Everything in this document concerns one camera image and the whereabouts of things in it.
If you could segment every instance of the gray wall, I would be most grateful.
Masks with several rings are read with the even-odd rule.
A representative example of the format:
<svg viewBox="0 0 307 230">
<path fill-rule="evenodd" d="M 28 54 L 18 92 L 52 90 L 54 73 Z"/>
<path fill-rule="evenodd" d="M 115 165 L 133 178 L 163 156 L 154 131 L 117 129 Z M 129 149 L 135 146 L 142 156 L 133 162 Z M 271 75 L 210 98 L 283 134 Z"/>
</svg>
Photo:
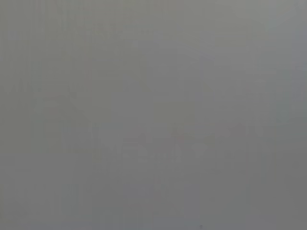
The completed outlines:
<svg viewBox="0 0 307 230">
<path fill-rule="evenodd" d="M 306 229 L 306 10 L 1 0 L 0 229 Z"/>
</svg>

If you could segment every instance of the gray background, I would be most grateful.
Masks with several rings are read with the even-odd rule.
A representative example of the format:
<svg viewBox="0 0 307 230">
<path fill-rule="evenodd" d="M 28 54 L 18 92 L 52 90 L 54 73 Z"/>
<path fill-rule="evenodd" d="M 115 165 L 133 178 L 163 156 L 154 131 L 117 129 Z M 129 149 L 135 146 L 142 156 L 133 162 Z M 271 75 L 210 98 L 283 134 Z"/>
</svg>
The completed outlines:
<svg viewBox="0 0 307 230">
<path fill-rule="evenodd" d="M 1 0 L 2 230 L 307 228 L 303 0 Z"/>
</svg>

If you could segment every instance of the gray surface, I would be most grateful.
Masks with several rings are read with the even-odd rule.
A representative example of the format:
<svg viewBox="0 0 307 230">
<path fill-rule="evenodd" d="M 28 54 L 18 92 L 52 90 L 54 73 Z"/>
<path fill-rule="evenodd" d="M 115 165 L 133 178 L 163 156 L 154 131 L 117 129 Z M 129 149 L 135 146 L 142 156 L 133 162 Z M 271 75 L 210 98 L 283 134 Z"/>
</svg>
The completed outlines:
<svg viewBox="0 0 307 230">
<path fill-rule="evenodd" d="M 306 10 L 1 0 L 0 229 L 306 229 Z"/>
</svg>

